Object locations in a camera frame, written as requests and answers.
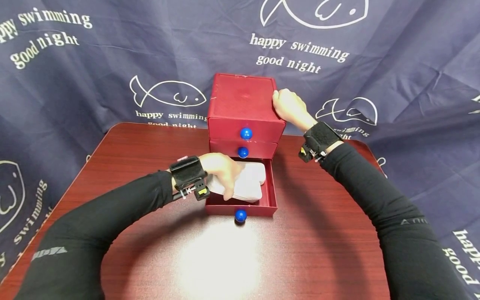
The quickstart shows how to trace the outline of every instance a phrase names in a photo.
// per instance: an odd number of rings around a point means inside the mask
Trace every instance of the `left hand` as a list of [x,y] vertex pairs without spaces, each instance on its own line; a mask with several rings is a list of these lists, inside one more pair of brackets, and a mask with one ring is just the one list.
[[216,175],[220,183],[225,187],[223,200],[233,197],[235,179],[243,167],[229,156],[222,153],[207,153],[199,156],[204,171]]

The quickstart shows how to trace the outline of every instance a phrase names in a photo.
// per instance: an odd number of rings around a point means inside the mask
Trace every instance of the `brown table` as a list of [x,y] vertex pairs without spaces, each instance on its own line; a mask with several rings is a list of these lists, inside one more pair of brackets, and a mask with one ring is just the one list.
[[[207,216],[178,200],[115,240],[102,264],[107,299],[388,299],[382,253],[368,218],[343,187],[298,157],[283,136],[273,160],[273,218]],[[352,143],[373,164],[364,144]],[[46,229],[61,215],[184,155],[208,152],[203,129],[114,126],[0,287],[12,299]]]

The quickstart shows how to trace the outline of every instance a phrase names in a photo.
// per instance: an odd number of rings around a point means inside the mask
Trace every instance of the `fish drawing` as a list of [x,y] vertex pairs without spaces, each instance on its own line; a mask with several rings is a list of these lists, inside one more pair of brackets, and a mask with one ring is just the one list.
[[322,108],[315,114],[315,118],[319,119],[331,115],[337,122],[358,120],[365,124],[377,126],[378,112],[377,107],[372,101],[367,98],[357,97],[353,99],[349,105],[358,105],[357,107],[361,108],[363,112],[360,112],[360,110],[355,107],[351,107],[343,114],[346,109],[336,107],[338,100],[339,98],[326,101]]
[[264,27],[282,5],[287,13],[303,26],[332,29],[365,19],[369,0],[264,0],[260,9],[260,21]]
[[380,167],[380,170],[382,170],[382,173],[385,175],[385,178],[388,178],[387,174],[385,174],[385,172],[382,169],[382,166],[386,163],[387,163],[387,160],[385,159],[385,157],[381,157],[377,159],[377,164]]
[[133,100],[138,107],[142,107],[148,98],[182,107],[199,106],[207,102],[207,98],[198,88],[183,81],[162,81],[146,90],[138,81],[138,76],[135,75],[130,80],[130,90],[133,92]]
[[18,164],[0,160],[0,232],[17,217],[25,201],[25,183]]

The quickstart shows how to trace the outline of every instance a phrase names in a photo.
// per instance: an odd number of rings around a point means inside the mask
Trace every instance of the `black wrist strap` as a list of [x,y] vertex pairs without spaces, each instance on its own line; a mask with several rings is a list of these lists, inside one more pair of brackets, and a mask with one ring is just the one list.
[[177,191],[187,188],[207,176],[197,156],[187,157],[172,164],[170,172],[175,180]]
[[315,159],[315,162],[323,160],[327,153],[328,147],[335,142],[343,141],[343,139],[325,122],[318,122],[307,130],[303,135],[305,143],[299,152],[299,157],[304,162]]

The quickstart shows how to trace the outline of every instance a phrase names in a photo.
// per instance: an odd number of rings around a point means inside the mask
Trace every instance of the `blue drawer knob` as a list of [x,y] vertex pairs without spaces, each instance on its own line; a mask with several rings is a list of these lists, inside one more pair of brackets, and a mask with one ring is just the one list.
[[239,148],[239,157],[240,158],[246,158],[248,156],[248,149],[245,147],[240,147]]
[[246,219],[247,219],[247,212],[244,211],[243,209],[239,209],[235,212],[235,221],[237,221],[238,223],[243,224]]
[[240,132],[240,136],[244,140],[249,140],[252,138],[252,130],[250,128],[243,128]]

